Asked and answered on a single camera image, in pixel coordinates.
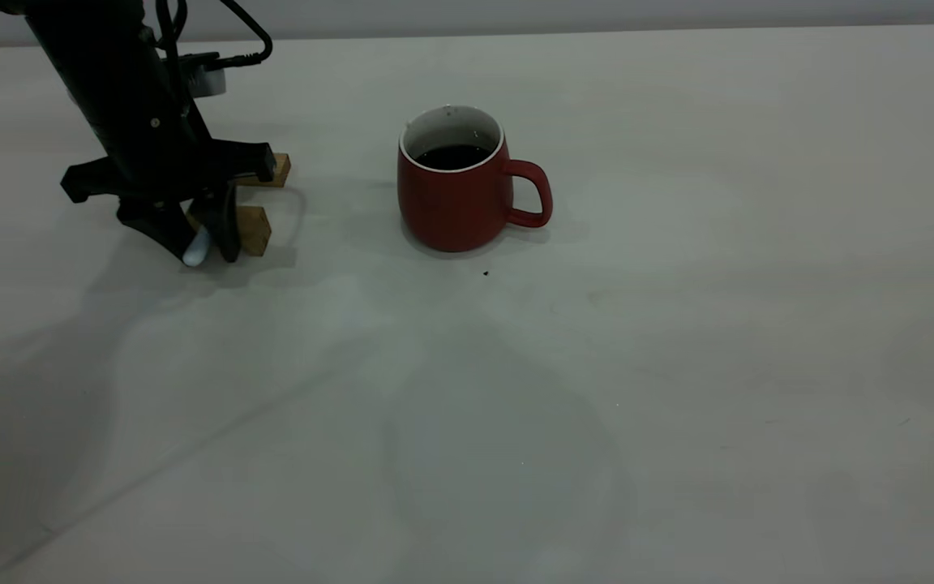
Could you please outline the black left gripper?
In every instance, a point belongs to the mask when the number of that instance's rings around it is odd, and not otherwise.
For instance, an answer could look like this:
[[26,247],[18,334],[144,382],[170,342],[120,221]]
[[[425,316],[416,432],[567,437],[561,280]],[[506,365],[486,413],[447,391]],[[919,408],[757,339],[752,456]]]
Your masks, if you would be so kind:
[[[227,263],[241,252],[236,186],[218,183],[244,178],[270,181],[276,155],[267,143],[238,143],[211,136],[189,90],[125,89],[79,95],[67,93],[106,152],[104,157],[67,167],[62,189],[75,203],[115,195],[116,217],[184,262],[203,263],[214,244]],[[192,226],[182,207],[188,200]]]

